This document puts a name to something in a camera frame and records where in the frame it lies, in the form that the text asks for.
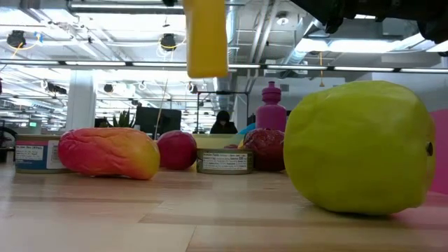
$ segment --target toy fruit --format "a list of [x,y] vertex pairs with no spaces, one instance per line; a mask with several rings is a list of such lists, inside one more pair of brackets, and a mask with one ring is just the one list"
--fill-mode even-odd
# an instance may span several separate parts
[[150,179],[160,163],[157,144],[130,128],[71,130],[62,135],[58,154],[65,167],[88,176]]
[[286,171],[324,209],[392,214],[424,202],[434,134],[424,104],[406,87],[347,83],[306,96],[290,114]]
[[196,140],[189,133],[174,130],[164,133],[158,140],[160,166],[184,170],[192,166],[197,159]]
[[283,162],[284,133],[279,130],[255,129],[244,137],[244,148],[254,154],[254,167],[258,171],[279,172]]

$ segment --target desk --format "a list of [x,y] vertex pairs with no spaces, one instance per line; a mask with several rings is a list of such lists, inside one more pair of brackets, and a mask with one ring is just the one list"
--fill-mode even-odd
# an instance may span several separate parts
[[152,181],[0,167],[1,252],[448,251],[448,196],[386,218],[329,213],[285,174]]

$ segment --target ceiling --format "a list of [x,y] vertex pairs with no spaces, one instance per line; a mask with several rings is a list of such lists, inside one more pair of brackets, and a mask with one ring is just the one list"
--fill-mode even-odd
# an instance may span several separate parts
[[[186,21],[181,12],[166,10],[166,13],[163,13],[163,10],[155,12],[147,9],[132,12],[123,8],[119,11],[110,8],[96,8],[94,11],[93,9],[89,11],[89,8],[85,8],[73,12],[61,5],[60,2],[63,1],[41,0],[40,8],[20,8],[17,2],[7,0],[5,3],[3,1],[0,3],[1,59],[129,62],[186,60]],[[109,2],[135,4],[135,1],[125,0],[119,2],[87,0],[72,1],[72,5]],[[142,3],[159,4],[149,0],[138,2]],[[386,20],[384,23],[376,23],[369,17],[361,16],[344,23],[343,27],[346,29],[342,27],[336,34],[329,35],[319,29],[319,24],[312,17],[288,0],[229,0],[227,11],[233,13],[227,15],[227,21],[230,18],[233,21],[233,25],[227,26],[229,56],[233,63],[258,63],[256,56],[259,54],[260,62],[273,61],[285,64],[289,62],[288,56],[293,52],[301,55],[294,56],[297,64],[432,67],[440,62],[440,56],[436,52],[426,52],[435,44],[421,38],[416,27],[408,21]],[[287,23],[281,23],[280,18],[286,19]],[[258,35],[258,29],[261,33],[254,47],[253,42]],[[27,43],[22,50],[16,50],[6,42],[13,30],[24,31]],[[161,48],[160,39],[163,34],[174,34],[177,43],[174,51],[166,52]],[[353,52],[354,48],[357,49],[354,45],[350,50],[334,46],[335,41],[340,40],[387,41],[389,47],[388,52],[368,53],[369,46],[360,45],[359,52]],[[324,51],[316,52],[315,49],[319,49],[322,43],[325,46]],[[257,50],[255,59],[252,59],[251,51],[254,49]],[[59,99],[51,99],[55,94],[46,91],[44,87],[47,83],[52,83],[69,92],[70,69],[0,65],[0,69],[3,67],[0,73],[3,79],[3,95],[28,98],[3,99],[2,118],[12,121],[28,115],[31,118],[43,118],[46,121],[44,125],[54,130],[64,126],[67,96],[59,94]],[[242,73],[240,71],[231,73],[229,78],[236,78],[239,74]],[[274,73],[274,76],[282,75],[313,78],[320,76],[320,72]],[[325,73],[325,77],[354,76],[356,73]],[[130,101],[125,99],[126,97],[147,98],[152,101],[142,100],[144,106],[184,110],[183,129],[188,131],[194,129],[194,112],[197,109],[194,101],[197,96],[189,91],[192,85],[203,91],[222,90],[224,87],[221,86],[221,81],[213,79],[191,79],[185,71],[102,69],[94,70],[94,81],[98,84],[97,117],[110,118],[123,109],[134,108]],[[114,85],[114,92],[105,92],[106,84]],[[241,89],[232,87],[231,84],[227,84],[225,88]],[[162,99],[173,101],[162,102]],[[214,95],[207,99],[210,99],[210,102],[205,102],[200,110],[202,114],[209,115],[201,115],[199,119],[201,127],[205,130],[209,130],[213,124],[214,111],[223,107],[222,99]],[[227,97],[224,102],[231,104],[232,98]],[[49,123],[51,118],[58,119],[58,123]]]

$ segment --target yellow-green fruit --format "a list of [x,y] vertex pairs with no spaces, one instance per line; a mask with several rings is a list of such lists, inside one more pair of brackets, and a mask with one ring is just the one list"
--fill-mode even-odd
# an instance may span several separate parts
[[304,197],[336,212],[417,207],[434,173],[434,124],[406,87],[353,82],[306,96],[288,119],[286,170]]

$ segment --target tuna can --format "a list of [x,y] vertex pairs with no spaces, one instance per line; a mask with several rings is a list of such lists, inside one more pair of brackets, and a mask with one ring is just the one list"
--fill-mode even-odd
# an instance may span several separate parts
[[57,155],[60,138],[51,135],[17,135],[15,171],[34,174],[70,172]]
[[205,174],[250,174],[253,152],[246,149],[199,149],[197,172]]

